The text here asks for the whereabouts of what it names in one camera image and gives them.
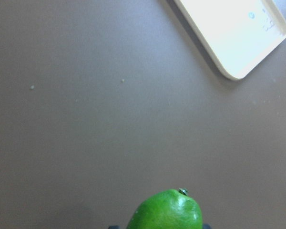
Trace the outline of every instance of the plastic fruit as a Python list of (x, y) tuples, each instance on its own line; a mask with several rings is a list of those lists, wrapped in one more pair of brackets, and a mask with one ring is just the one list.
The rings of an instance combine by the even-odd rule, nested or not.
[(135, 211), (127, 229), (202, 229), (199, 205), (184, 188), (151, 196)]

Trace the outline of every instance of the tray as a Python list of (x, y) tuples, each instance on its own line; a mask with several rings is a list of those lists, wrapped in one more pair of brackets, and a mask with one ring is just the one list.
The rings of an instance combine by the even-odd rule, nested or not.
[(244, 78), (286, 38), (272, 0), (174, 0), (219, 71)]

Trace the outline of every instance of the tabletop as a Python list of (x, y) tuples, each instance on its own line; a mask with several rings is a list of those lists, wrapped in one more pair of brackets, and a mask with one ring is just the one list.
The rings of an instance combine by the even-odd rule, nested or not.
[(172, 0), (1, 0), (0, 229), (125, 228), (180, 187), (286, 229), (286, 39), (233, 82)]

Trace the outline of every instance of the gray table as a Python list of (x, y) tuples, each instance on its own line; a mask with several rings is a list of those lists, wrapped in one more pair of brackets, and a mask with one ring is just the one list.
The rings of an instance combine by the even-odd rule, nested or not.
[(179, 187), (286, 229), (286, 40), (232, 82), (171, 0), (1, 0), (0, 229), (125, 228)]

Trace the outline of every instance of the white tray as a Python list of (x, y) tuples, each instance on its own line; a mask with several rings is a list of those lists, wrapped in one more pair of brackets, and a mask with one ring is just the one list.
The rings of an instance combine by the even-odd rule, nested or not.
[(244, 78), (286, 38), (272, 0), (174, 0), (220, 72)]

